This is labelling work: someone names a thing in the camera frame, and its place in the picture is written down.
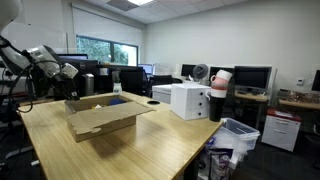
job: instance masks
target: cardboard box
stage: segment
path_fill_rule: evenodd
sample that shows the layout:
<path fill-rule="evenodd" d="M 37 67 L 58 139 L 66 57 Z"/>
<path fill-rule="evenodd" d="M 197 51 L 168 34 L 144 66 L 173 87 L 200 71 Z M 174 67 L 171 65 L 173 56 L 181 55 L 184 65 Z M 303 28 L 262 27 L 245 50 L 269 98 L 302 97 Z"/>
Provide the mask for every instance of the cardboard box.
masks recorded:
<path fill-rule="evenodd" d="M 109 106 L 114 99 L 123 104 Z M 92 109 L 96 105 L 104 106 Z M 68 127 L 76 142 L 136 124 L 136 116 L 151 111 L 121 95 L 110 95 L 65 102 Z"/>

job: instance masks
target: wooden table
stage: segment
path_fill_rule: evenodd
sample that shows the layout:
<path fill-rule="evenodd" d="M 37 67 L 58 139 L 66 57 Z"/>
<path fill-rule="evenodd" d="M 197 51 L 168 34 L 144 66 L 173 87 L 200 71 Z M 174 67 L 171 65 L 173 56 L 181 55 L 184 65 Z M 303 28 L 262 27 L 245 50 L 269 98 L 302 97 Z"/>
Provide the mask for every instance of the wooden table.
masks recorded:
<path fill-rule="evenodd" d="M 155 111 L 138 116 L 135 126 L 79 143 L 67 127 L 63 101 L 21 115 L 48 179 L 174 179 L 221 126 L 207 118 L 184 121 L 168 104 L 122 95 Z"/>
<path fill-rule="evenodd" d="M 316 104 L 316 103 L 292 102 L 292 101 L 287 101 L 282 99 L 279 100 L 279 103 L 287 106 L 320 110 L 320 104 Z"/>
<path fill-rule="evenodd" d="M 235 92 L 234 96 L 236 98 L 254 100 L 259 103 L 259 109 L 258 109 L 258 113 L 257 113 L 257 117 L 256 117 L 256 126 L 255 126 L 255 128 L 258 129 L 259 124 L 260 124 L 260 120 L 261 120 L 261 116 L 262 116 L 263 105 L 268 102 L 268 100 L 269 100 L 268 97 L 262 96 L 262 95 L 252 95 L 251 93 L 241 94 L 238 92 Z"/>

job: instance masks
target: plastic bin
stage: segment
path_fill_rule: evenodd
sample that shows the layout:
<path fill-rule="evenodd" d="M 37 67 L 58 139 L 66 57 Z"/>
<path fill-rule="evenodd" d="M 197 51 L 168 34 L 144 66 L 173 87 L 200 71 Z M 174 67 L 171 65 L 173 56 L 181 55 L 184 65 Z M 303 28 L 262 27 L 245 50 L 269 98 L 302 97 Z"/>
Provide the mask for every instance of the plastic bin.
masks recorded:
<path fill-rule="evenodd" d="M 234 119 L 225 118 L 225 120 L 220 130 L 234 137 L 232 145 L 236 152 L 254 149 L 260 132 Z"/>

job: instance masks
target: paper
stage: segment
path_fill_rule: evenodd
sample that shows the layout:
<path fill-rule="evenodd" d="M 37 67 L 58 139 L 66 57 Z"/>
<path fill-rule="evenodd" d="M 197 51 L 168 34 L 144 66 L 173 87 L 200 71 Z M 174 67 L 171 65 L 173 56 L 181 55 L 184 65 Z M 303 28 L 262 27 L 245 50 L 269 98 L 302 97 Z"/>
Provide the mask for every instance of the paper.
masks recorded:
<path fill-rule="evenodd" d="M 292 117 L 293 117 L 293 116 L 292 116 L 291 114 L 289 114 L 289 113 L 284 113 L 284 112 L 280 112 L 280 111 L 276 111 L 275 113 L 276 113 L 276 115 L 278 115 L 278 116 L 289 117 L 289 118 L 292 118 Z"/>

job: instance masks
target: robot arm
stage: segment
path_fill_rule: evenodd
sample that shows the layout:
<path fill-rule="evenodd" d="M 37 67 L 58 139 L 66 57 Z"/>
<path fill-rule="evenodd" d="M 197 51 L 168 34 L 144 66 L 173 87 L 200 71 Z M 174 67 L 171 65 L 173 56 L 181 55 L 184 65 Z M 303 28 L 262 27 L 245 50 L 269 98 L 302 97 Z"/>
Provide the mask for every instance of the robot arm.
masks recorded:
<path fill-rule="evenodd" d="M 2 30 L 21 11 L 20 0 L 0 1 L 0 56 L 5 67 L 14 75 L 17 82 L 21 76 L 32 79 L 37 97 L 46 95 L 50 87 L 62 92 L 67 99 L 79 100 L 72 79 L 78 70 L 70 64 L 60 64 L 57 54 L 47 46 L 38 46 L 20 52 L 1 36 Z"/>

